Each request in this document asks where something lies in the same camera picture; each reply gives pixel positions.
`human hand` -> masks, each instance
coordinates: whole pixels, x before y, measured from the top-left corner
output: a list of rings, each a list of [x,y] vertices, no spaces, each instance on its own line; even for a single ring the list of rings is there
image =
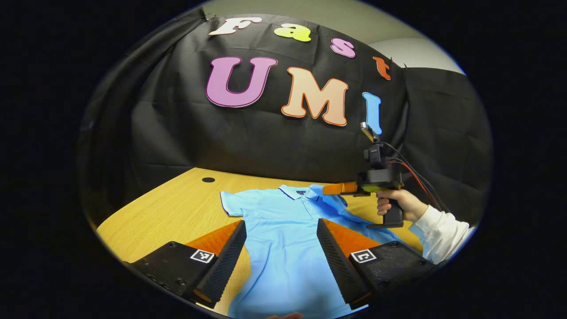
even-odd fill
[[[303,319],[303,315],[300,314],[299,312],[294,312],[294,313],[288,314],[285,317],[278,317],[276,315],[273,315],[273,316],[269,317],[268,319]]]
[[[378,215],[383,216],[388,212],[388,209],[392,208],[390,199],[393,199],[397,200],[398,205],[404,212],[404,220],[412,223],[420,219],[429,207],[429,205],[420,201],[407,190],[377,191],[376,198],[378,198],[376,201],[378,203]]]

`table surface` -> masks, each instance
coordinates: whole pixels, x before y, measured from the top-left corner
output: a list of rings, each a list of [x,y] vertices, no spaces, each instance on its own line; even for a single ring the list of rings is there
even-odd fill
[[[212,177],[214,182],[203,182]],[[314,182],[287,181],[194,168],[156,187],[107,218],[97,229],[100,238],[122,261],[135,262],[169,241],[189,242],[242,217],[230,217],[221,206],[219,192],[237,193],[250,189],[275,189],[285,184],[307,187]],[[377,224],[376,197],[344,196],[351,213]],[[416,235],[403,228],[391,228],[408,246],[422,253]],[[250,257],[246,247],[236,263],[221,300],[213,310],[228,314],[231,301],[250,276]]]

